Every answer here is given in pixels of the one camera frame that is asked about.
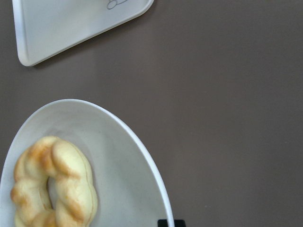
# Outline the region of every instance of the gray table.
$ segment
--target gray table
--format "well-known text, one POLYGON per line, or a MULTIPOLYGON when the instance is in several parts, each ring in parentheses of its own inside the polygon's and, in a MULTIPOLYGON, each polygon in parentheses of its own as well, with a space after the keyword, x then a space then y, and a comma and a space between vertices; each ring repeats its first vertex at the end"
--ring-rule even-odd
POLYGON ((39 107, 77 98, 138 135, 188 227, 303 222, 303 2, 155 0, 34 67, 0 8, 0 166, 39 107))

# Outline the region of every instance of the golden brown crust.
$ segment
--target golden brown crust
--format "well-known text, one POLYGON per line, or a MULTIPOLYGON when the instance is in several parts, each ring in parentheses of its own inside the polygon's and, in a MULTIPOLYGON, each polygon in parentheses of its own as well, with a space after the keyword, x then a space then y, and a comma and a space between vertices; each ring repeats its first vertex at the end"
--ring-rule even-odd
POLYGON ((88 227, 96 214, 89 162, 58 137, 41 138, 29 147, 16 162, 14 178, 10 196, 17 207, 16 227, 88 227), (56 211, 47 193, 49 176, 56 181, 56 211))

